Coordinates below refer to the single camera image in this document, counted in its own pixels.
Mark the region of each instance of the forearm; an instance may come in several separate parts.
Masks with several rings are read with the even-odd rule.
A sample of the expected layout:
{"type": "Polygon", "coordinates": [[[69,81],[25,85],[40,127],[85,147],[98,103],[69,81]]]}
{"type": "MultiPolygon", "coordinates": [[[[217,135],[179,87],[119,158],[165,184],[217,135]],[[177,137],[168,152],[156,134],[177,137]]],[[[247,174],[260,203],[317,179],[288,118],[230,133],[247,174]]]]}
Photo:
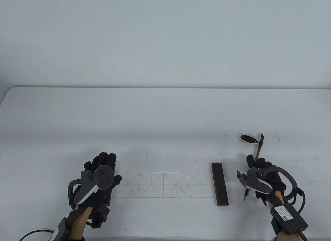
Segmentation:
{"type": "Polygon", "coordinates": [[[73,240],[81,240],[83,236],[83,232],[85,229],[86,222],[88,220],[89,215],[91,214],[93,208],[88,207],[86,211],[76,219],[76,221],[73,223],[71,228],[71,235],[69,239],[73,240]]]}
{"type": "MultiPolygon", "coordinates": [[[[280,199],[282,204],[284,204],[284,200],[283,200],[281,192],[276,191],[275,195],[280,199]]],[[[270,208],[272,208],[273,205],[270,202],[268,202],[268,203],[269,203],[270,208]]],[[[277,237],[278,237],[278,241],[300,241],[301,240],[301,238],[299,237],[298,234],[286,235],[282,231],[280,233],[278,233],[277,237]]]]}

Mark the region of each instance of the cable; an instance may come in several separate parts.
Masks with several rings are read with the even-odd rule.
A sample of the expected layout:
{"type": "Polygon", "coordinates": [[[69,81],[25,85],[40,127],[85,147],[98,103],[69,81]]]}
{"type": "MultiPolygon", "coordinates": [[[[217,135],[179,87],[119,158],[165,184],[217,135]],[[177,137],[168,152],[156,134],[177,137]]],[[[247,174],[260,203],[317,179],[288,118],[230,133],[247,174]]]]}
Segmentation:
{"type": "Polygon", "coordinates": [[[304,209],[305,203],[306,203],[306,196],[305,196],[305,193],[302,193],[302,204],[301,204],[301,207],[300,207],[298,213],[301,213],[301,211],[304,209]]]}
{"type": "Polygon", "coordinates": [[[54,231],[52,231],[52,230],[35,230],[35,231],[32,231],[32,232],[24,235],[24,237],[22,237],[20,239],[20,241],[22,241],[23,239],[25,239],[28,235],[33,234],[33,233],[36,233],[36,232],[50,232],[50,233],[53,233],[54,231]]]}

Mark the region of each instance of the wooden handle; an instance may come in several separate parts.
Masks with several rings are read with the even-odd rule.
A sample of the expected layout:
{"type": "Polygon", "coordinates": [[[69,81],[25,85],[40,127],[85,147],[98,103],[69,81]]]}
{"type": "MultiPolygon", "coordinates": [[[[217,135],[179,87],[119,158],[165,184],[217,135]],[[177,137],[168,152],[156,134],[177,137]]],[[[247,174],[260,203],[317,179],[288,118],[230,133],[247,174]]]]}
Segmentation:
{"type": "Polygon", "coordinates": [[[260,154],[260,150],[258,150],[258,152],[256,152],[255,161],[259,158],[259,154],[260,154]]]}

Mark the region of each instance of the white table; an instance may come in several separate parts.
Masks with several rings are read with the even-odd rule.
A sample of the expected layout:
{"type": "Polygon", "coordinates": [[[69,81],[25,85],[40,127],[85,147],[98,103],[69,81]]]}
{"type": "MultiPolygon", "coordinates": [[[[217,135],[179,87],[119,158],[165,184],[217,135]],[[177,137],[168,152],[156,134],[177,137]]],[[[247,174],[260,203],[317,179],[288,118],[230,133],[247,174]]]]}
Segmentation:
{"type": "Polygon", "coordinates": [[[268,208],[253,194],[243,202],[236,178],[256,149],[242,132],[262,132],[260,155],[305,191],[306,236],[330,238],[330,99],[330,90],[13,88],[0,107],[1,240],[54,229],[71,210],[68,183],[101,151],[117,154],[117,172],[210,172],[222,162],[230,205],[113,198],[87,240],[270,240],[268,208]]]}

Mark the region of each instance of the gloved hand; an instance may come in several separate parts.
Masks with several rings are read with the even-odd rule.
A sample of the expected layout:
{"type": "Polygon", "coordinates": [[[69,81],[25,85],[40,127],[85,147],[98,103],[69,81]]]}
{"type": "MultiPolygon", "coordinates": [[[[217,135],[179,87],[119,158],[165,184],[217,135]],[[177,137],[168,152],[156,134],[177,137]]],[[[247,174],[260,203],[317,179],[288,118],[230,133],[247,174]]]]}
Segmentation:
{"type": "MultiPolygon", "coordinates": [[[[84,169],[94,172],[97,169],[97,167],[105,164],[111,167],[112,170],[114,170],[115,162],[116,162],[116,155],[114,153],[107,154],[106,152],[102,152],[96,158],[93,159],[92,163],[86,162],[84,164],[84,169]]],[[[121,176],[115,176],[112,185],[108,189],[98,190],[96,193],[91,194],[90,197],[88,197],[80,206],[92,207],[94,209],[97,209],[103,203],[104,199],[110,193],[110,191],[115,186],[117,186],[121,180],[122,180],[121,176]]],[[[80,185],[76,188],[75,192],[73,193],[72,201],[79,190],[80,190],[80,185]]]]}
{"type": "MultiPolygon", "coordinates": [[[[272,164],[271,162],[266,162],[264,158],[259,158],[256,162],[254,160],[253,155],[248,155],[246,157],[246,162],[249,166],[249,168],[256,167],[257,169],[266,169],[268,167],[271,167],[272,164]]],[[[269,183],[273,189],[273,191],[280,191],[282,196],[284,196],[284,191],[286,190],[286,185],[281,181],[278,172],[270,172],[266,175],[266,179],[264,180],[267,183],[269,183]]],[[[266,201],[266,195],[255,192],[256,198],[261,198],[263,202],[265,203],[266,201]]]]}

